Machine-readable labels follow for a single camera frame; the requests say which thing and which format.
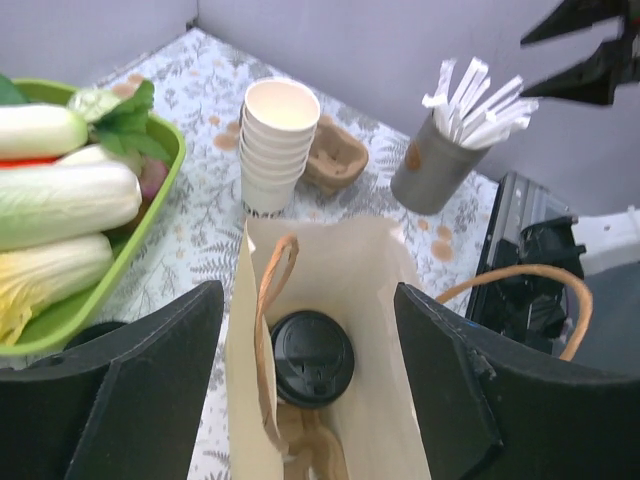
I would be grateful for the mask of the black plastic cup lid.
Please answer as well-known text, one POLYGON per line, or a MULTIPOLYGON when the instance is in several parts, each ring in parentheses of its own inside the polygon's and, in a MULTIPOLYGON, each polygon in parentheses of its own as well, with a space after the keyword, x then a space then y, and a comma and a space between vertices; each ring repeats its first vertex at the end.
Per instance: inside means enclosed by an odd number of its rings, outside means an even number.
POLYGON ((349 337, 334 319, 314 310, 293 312, 275 324, 270 337, 281 400, 319 409, 347 390, 355 355, 349 337))

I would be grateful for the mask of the brown pulp cup carrier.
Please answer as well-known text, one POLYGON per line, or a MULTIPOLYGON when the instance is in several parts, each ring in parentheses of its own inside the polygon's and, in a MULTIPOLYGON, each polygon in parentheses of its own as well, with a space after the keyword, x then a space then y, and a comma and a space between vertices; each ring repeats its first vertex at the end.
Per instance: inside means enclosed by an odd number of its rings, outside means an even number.
POLYGON ((324 195, 332 196, 352 185, 368 161, 366 146, 330 116, 322 115, 301 179, 317 187, 324 195))
POLYGON ((324 425, 320 410, 279 403, 277 422, 289 444, 284 479, 349 480, 343 448, 324 425))

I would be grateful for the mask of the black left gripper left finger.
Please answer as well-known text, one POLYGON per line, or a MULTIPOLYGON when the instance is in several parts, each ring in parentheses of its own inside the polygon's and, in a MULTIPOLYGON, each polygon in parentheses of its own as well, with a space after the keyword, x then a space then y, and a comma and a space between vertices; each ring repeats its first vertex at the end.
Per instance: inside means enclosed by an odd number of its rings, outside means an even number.
POLYGON ((207 281, 97 339, 1 371, 4 479, 184 479, 224 310, 207 281))

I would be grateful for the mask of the stack of white paper cups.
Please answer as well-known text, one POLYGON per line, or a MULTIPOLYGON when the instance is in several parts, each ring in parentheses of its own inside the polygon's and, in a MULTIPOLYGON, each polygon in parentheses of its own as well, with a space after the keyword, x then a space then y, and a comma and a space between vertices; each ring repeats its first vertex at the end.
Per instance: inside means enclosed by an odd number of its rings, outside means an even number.
POLYGON ((248 217, 283 214, 306 168, 320 114, 316 95, 297 81, 269 77, 247 88, 238 155, 248 217))

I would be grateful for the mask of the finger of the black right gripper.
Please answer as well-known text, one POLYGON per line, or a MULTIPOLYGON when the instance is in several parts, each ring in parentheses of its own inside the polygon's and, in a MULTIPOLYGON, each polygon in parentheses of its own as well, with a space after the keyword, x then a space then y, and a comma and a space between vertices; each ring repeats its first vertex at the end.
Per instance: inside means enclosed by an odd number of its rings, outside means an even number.
POLYGON ((528 86, 521 96, 612 105, 620 83, 624 52, 621 40, 603 42, 589 58, 528 86))
POLYGON ((621 0, 563 0, 522 37, 520 45, 530 45, 591 28, 597 23, 621 17, 624 13, 625 2, 621 0))

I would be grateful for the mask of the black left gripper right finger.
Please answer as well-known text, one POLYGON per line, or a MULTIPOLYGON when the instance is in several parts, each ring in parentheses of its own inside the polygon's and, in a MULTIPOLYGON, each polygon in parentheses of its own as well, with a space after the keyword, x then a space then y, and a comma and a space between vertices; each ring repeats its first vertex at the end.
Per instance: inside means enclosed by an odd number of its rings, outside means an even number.
POLYGON ((394 307, 433 478, 638 477, 636 378, 526 347, 406 283, 394 307))

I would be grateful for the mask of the brown paper takeout bag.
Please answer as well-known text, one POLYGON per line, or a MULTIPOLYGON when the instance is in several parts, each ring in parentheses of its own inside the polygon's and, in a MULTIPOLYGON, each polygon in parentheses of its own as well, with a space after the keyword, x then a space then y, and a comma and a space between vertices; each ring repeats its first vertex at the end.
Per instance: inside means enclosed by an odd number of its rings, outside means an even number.
POLYGON ((226 353, 236 479, 595 479, 596 378, 419 289, 397 224, 251 220, 226 353))

